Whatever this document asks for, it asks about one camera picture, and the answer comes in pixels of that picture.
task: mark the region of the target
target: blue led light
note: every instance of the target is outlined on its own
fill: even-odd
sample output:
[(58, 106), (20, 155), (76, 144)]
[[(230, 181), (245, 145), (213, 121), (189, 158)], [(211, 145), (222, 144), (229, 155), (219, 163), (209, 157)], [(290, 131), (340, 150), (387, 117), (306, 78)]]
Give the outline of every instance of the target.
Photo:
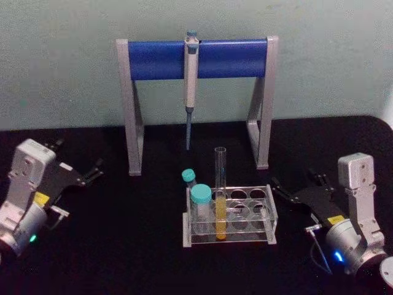
[(334, 256), (337, 258), (338, 261), (340, 261), (340, 262), (343, 262), (343, 261), (344, 261), (344, 259), (343, 259), (343, 257), (341, 256), (340, 252), (335, 251), (335, 252), (334, 252)]

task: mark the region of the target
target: test tube rack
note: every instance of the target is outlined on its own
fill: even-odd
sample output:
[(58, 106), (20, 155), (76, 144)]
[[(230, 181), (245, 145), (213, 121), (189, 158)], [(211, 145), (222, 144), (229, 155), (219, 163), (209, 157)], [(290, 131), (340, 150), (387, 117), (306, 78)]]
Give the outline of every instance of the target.
[(183, 247), (194, 244), (228, 242), (267, 242), (277, 244), (278, 221), (270, 186), (227, 187), (226, 239), (216, 239), (216, 202), (210, 203), (210, 216), (197, 220), (197, 206), (187, 188), (187, 212), (183, 213)]

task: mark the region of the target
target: test tube with yellow liquid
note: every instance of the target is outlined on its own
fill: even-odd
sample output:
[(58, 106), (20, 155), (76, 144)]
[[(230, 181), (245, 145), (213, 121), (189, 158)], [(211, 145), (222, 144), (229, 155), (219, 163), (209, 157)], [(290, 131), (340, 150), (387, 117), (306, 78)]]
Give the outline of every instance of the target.
[(216, 238), (227, 237), (227, 149), (216, 147)]

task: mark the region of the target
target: yellow label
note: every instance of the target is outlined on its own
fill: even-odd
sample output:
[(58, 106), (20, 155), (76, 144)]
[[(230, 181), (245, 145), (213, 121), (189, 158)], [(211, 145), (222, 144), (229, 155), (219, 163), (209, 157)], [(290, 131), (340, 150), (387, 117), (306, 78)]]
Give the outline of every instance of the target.
[(49, 197), (47, 195), (44, 195), (41, 192), (36, 192), (34, 195), (34, 201), (40, 206), (43, 207), (45, 204), (48, 202)]
[(329, 222), (334, 226), (336, 223), (339, 223), (344, 219), (345, 219), (344, 216), (337, 215), (337, 216), (329, 217), (327, 220), (329, 220)]

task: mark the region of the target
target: yellow liquid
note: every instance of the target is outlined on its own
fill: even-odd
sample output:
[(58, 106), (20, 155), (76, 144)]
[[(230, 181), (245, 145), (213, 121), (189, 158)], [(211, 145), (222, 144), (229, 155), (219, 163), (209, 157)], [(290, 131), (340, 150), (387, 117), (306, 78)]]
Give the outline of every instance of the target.
[(225, 240), (227, 231), (227, 201), (224, 195), (216, 197), (216, 237)]

